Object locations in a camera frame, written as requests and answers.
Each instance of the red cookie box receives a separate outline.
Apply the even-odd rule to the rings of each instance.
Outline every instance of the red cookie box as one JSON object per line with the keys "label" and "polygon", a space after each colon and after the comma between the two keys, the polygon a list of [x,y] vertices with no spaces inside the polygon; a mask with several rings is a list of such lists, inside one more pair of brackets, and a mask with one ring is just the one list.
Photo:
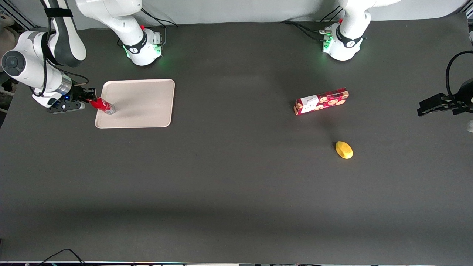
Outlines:
{"label": "red cookie box", "polygon": [[308,96],[296,100],[294,113],[296,115],[310,113],[324,108],[345,103],[349,93],[347,88],[336,89],[322,94]]}

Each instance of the white label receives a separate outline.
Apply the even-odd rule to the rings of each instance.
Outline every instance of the white label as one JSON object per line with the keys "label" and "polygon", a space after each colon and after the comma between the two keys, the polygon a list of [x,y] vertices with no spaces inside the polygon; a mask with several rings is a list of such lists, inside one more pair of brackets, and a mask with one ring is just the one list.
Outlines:
{"label": "white label", "polygon": [[302,106],[302,110],[300,110],[300,113],[302,114],[302,113],[313,111],[315,107],[317,106],[317,104],[319,103],[319,98],[317,97],[317,95],[314,95],[314,96],[301,98],[301,101],[302,101],[303,106]]}

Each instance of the white wall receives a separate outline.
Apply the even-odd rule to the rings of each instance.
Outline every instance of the white wall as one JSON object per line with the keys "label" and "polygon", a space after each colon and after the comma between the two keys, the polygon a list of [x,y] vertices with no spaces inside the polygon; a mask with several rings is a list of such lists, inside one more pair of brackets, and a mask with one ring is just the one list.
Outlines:
{"label": "white wall", "polygon": [[[34,23],[46,26],[46,18],[38,0],[11,0]],[[84,17],[75,0],[67,0],[78,29],[104,27]],[[462,7],[467,0],[402,0],[387,7],[370,9],[373,20],[439,18]],[[321,19],[337,6],[335,0],[143,0],[143,7],[158,18],[172,18],[178,24],[220,22],[272,22],[288,18]],[[143,13],[135,15],[146,19]]]}

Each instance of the beige tray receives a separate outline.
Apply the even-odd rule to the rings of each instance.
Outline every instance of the beige tray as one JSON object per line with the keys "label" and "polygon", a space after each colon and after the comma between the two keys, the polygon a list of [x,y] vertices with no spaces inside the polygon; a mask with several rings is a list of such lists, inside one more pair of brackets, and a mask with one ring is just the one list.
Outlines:
{"label": "beige tray", "polygon": [[167,127],[171,123],[174,80],[112,80],[102,97],[115,106],[112,115],[97,110],[98,128]]}

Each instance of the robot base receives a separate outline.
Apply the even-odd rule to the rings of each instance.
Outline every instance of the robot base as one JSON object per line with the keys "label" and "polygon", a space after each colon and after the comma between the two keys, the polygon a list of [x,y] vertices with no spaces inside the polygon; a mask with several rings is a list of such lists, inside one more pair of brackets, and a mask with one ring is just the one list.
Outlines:
{"label": "robot base", "polygon": [[162,55],[161,34],[150,29],[144,29],[143,31],[148,40],[138,53],[133,53],[123,47],[128,58],[138,66],[149,65]]}
{"label": "robot base", "polygon": [[[338,22],[334,23],[331,26],[325,27],[325,31],[335,32],[339,25],[340,23]],[[359,45],[363,41],[363,39],[360,39],[360,41],[353,47],[348,48],[343,45],[343,42],[337,37],[336,34],[332,34],[331,37],[324,36],[324,38],[328,39],[326,39],[324,42],[322,52],[328,53],[331,57],[339,61],[351,59],[359,51]]]}

